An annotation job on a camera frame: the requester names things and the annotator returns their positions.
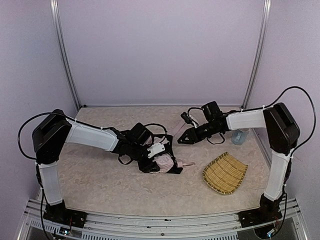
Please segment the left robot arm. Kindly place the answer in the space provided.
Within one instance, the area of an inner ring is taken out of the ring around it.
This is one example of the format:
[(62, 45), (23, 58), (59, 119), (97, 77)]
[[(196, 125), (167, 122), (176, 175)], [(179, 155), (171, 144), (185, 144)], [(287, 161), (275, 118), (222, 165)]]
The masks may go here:
[(66, 208), (62, 196), (58, 160), (65, 144), (94, 147), (149, 165), (166, 149), (161, 142), (148, 143), (148, 139), (153, 140), (154, 135), (141, 123), (130, 130), (119, 131), (77, 121), (61, 109), (46, 113), (46, 118), (32, 132), (36, 174), (46, 200), (44, 219), (66, 225), (75, 221), (83, 223), (87, 217), (83, 211)]

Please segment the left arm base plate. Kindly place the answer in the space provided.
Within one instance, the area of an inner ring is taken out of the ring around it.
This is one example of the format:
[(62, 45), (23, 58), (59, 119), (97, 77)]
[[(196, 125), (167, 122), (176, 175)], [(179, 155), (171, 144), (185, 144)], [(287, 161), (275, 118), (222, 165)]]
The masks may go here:
[(84, 228), (87, 219), (87, 213), (73, 209), (47, 209), (43, 214), (45, 220), (54, 223), (66, 225), (69, 227)]

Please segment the pink and black folding umbrella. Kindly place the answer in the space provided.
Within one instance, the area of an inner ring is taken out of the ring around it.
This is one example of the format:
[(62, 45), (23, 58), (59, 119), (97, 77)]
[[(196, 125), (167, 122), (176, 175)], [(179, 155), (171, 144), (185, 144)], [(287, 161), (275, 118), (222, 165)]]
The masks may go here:
[(149, 126), (156, 126), (161, 127), (164, 130), (163, 134), (151, 133), (150, 137), (144, 143), (146, 149), (155, 143), (162, 143), (165, 147), (165, 152), (163, 154), (153, 157), (153, 161), (156, 162), (157, 165), (160, 167), (160, 171), (151, 172), (151, 174), (180, 174), (184, 167), (195, 165), (194, 162), (187, 162), (185, 160), (178, 159), (174, 156), (173, 140), (184, 125), (185, 122), (182, 120), (174, 128), (170, 130), (167, 130), (163, 125), (159, 123), (148, 123), (144, 125), (145, 128)]

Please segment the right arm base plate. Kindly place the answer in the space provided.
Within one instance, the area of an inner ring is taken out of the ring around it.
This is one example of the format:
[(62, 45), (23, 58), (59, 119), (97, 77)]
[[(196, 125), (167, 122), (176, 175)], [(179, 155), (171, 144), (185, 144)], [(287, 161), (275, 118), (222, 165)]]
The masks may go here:
[(276, 218), (281, 219), (283, 217), (280, 210), (263, 212), (258, 208), (241, 211), (238, 213), (238, 216), (242, 228), (272, 222), (275, 221)]

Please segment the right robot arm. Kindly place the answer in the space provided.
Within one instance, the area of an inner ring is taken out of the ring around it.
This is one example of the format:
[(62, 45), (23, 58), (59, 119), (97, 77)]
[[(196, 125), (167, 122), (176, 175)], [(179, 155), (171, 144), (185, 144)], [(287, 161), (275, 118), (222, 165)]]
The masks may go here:
[(291, 174), (292, 157), (300, 129), (282, 102), (249, 110), (222, 112), (215, 101), (201, 107), (206, 123), (193, 126), (178, 138), (179, 144), (194, 145), (215, 134), (245, 129), (265, 129), (271, 149), (268, 183), (260, 197), (259, 207), (239, 212), (243, 226), (252, 226), (281, 218), (280, 202)]

